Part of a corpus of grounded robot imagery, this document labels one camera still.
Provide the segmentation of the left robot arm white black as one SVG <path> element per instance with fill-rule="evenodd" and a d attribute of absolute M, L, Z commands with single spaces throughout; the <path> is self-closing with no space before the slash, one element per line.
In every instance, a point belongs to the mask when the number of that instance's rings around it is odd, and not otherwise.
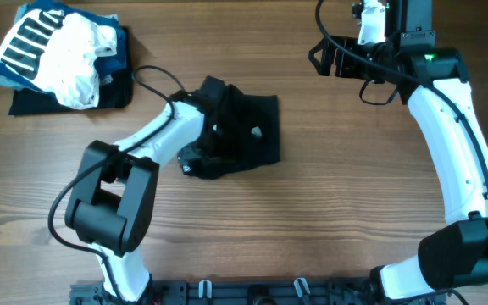
<path fill-rule="evenodd" d="M 141 243 L 153 216 L 158 174 L 212 130 L 214 117 L 213 103 L 177 97 L 135 135 L 86 148 L 78 175 L 65 189 L 70 198 L 64 222 L 80 239 L 76 249 L 96 255 L 104 279 L 73 285 L 70 303 L 153 303 Z"/>

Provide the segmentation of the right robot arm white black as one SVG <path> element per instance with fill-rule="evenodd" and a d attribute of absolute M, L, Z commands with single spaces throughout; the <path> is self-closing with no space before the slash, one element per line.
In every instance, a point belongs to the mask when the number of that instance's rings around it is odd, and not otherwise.
<path fill-rule="evenodd" d="M 327 36 L 308 54 L 320 75 L 389 82 L 415 118 L 441 184 L 446 226 L 417 252 L 374 269 L 371 296 L 396 303 L 488 284 L 488 148 L 458 50 Z"/>

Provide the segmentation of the black polo shirt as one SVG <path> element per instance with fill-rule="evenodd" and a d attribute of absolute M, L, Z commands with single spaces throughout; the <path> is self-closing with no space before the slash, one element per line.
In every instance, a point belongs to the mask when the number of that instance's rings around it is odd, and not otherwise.
<path fill-rule="evenodd" d="M 219 166 L 218 174 L 185 175 L 215 180 L 280 161 L 280 110 L 276 95 L 247 95 L 234 85 L 208 76 L 185 101 L 205 114 L 202 134 L 190 144 L 214 148 Z"/>

